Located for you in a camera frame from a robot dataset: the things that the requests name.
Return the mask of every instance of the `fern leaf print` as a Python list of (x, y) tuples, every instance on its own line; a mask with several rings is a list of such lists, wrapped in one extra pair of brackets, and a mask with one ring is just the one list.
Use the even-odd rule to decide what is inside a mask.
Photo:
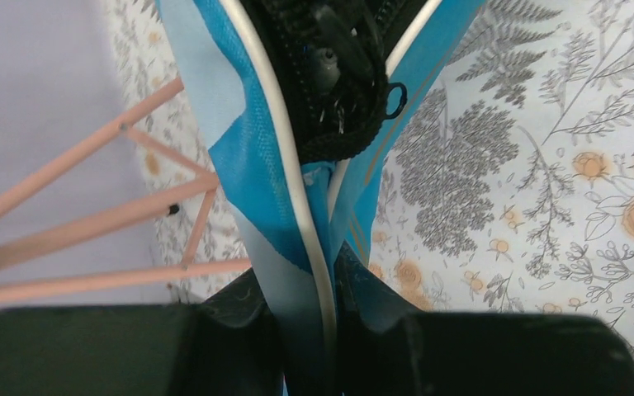
[(446, 107), (446, 91), (430, 91), (393, 149), (402, 198), (422, 208), (414, 231), (427, 248), (455, 257), (474, 251), (469, 232), (494, 219), (482, 178), (516, 158), (518, 146), (509, 141), (508, 111), (478, 101), (448, 125)]
[(449, 64), (454, 64), (476, 54), (473, 64), (457, 77), (457, 81), (486, 76), (481, 92), (496, 89), (494, 99), (504, 99), (522, 108), (526, 100), (525, 84), (535, 75), (530, 66), (546, 54), (545, 51), (524, 47), (555, 33), (554, 30), (533, 31), (527, 25), (550, 20), (560, 13), (531, 0), (488, 2), (449, 61)]

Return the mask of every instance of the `white trim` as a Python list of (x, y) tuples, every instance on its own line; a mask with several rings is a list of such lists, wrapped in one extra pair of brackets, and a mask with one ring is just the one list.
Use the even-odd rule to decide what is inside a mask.
[(324, 344), (327, 349), (327, 370), (333, 370), (337, 332), (334, 292), (329, 277), (327, 261), (324, 258), (322, 245), (319, 243), (317, 228), (312, 219), (310, 204), (307, 200), (291, 119), (283, 99), (281, 86), (278, 84), (278, 78), (273, 70), (271, 60), (268, 58), (266, 49), (263, 47), (263, 43), (241, 2), (239, 0), (220, 0), (220, 3), (237, 30), (239, 38), (242, 40), (244, 48), (247, 50), (249, 58), (256, 69), (258, 81), (263, 89), (268, 110), (271, 113), (273, 125), (276, 129), (278, 148), (281, 153), (283, 172), (286, 174), (291, 204), (317, 286), (317, 297), (322, 313)]
[(405, 33), (400, 37), (400, 41), (397, 42), (395, 48), (390, 52), (390, 56), (387, 57), (386, 73), (388, 77), (391, 76), (397, 66), (400, 65), (402, 58), (404, 58), (407, 51), (409, 51), (409, 47), (411, 47), (414, 40), (417, 39), (419, 32), (426, 26), (429, 18), (431, 18), (436, 11), (438, 5), (441, 4), (441, 1), (442, 0), (428, 0), (422, 9), (419, 10), (417, 16), (414, 17), (412, 23), (409, 24)]
[[(400, 40), (395, 45), (395, 48), (390, 52), (390, 56), (387, 57), (386, 61), (386, 73), (387, 77), (391, 76), (392, 73), (395, 72), (397, 66), (400, 65), (402, 58), (404, 58), (405, 54), (409, 50), (409, 47), (412, 46), (414, 40), (416, 40), (419, 32), (426, 26), (429, 18), (433, 15), (433, 13), (438, 8), (438, 5), (441, 4), (442, 0), (428, 0), (426, 4), (419, 10), (417, 16), (412, 20), (412, 23), (409, 24), (405, 33), (400, 37)], [(336, 169), (334, 169), (334, 174), (332, 175), (332, 180), (329, 182), (329, 190), (327, 191), (327, 210), (329, 213), (329, 221), (332, 220), (332, 215), (334, 214), (334, 207), (337, 204), (338, 193), (341, 191), (341, 185), (343, 184), (343, 178), (346, 176), (346, 169), (348, 168), (349, 160), (343, 160), (337, 163)]]

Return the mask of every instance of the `zipper pull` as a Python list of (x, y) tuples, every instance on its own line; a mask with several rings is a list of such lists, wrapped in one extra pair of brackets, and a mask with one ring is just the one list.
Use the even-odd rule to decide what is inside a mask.
[(313, 6), (312, 15), (317, 21), (322, 40), (337, 55), (339, 63), (363, 82), (372, 83), (373, 65), (352, 35), (351, 28), (327, 4)]

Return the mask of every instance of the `white wall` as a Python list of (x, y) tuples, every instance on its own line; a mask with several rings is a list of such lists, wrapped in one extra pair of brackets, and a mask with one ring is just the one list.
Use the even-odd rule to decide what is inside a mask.
[[(95, 0), (0, 0), (0, 193), (122, 108)], [(0, 243), (146, 193), (130, 142), (114, 141), (4, 218)], [(0, 272), (0, 283), (152, 266), (151, 223)], [(166, 302), (164, 285), (31, 304)]]

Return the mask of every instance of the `pink frame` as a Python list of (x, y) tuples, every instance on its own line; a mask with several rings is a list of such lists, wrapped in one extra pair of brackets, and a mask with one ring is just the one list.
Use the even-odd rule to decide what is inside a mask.
[(44, 165), (39, 171), (26, 177), (20, 184), (1, 194), (0, 218), (91, 156), (98, 149), (110, 143), (120, 134), (193, 171), (196, 174), (195, 179), (180, 186), (169, 188), (166, 191), (160, 191), (88, 217), (28, 235), (16, 241), (4, 243), (0, 245), (0, 270), (57, 252), (87, 240), (99, 238), (146, 220), (165, 216), (168, 214), (171, 205), (193, 196), (205, 194), (201, 209), (187, 241), (182, 261), (176, 266), (1, 285), (0, 303), (128, 285), (174, 281), (218, 272), (244, 271), (250, 267), (248, 259), (229, 260), (227, 262), (194, 262), (196, 250), (200, 244), (207, 217), (215, 199), (216, 190), (220, 187), (220, 182), (213, 172), (206, 170), (190, 158), (184, 157), (176, 150), (169, 148), (167, 145), (160, 143), (145, 132), (132, 126), (174, 98), (182, 90), (181, 79), (175, 78), (136, 106), (104, 125), (81, 143)]

